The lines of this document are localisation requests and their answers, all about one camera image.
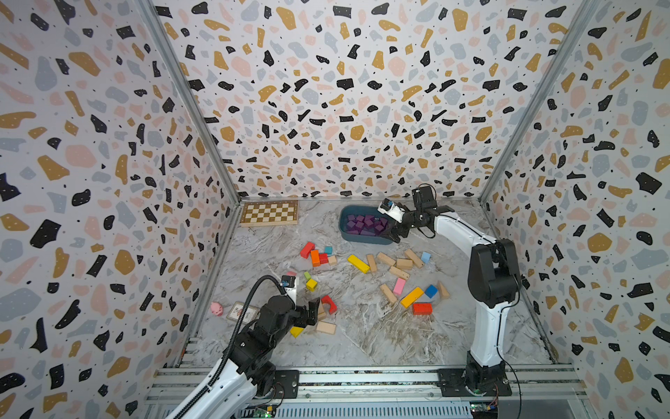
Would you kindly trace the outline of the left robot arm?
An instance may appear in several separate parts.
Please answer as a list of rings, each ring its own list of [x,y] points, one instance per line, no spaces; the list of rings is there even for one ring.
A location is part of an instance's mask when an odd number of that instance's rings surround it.
[[[288,295],[271,297],[255,321],[233,333],[222,358],[169,417],[234,418],[255,398],[274,394],[274,349],[292,328],[316,325],[319,306],[319,298],[298,306]]]

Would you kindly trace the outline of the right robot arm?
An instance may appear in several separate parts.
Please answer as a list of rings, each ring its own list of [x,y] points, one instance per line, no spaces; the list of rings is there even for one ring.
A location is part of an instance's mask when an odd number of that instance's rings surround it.
[[[520,272],[516,247],[464,221],[447,205],[436,202],[434,187],[422,183],[412,191],[415,207],[388,198],[379,213],[391,219],[383,235],[399,243],[412,229],[428,229],[469,257],[468,289],[477,302],[475,337],[467,354],[462,383],[473,396],[489,396],[508,388],[504,359],[504,329],[509,310],[520,302]]]

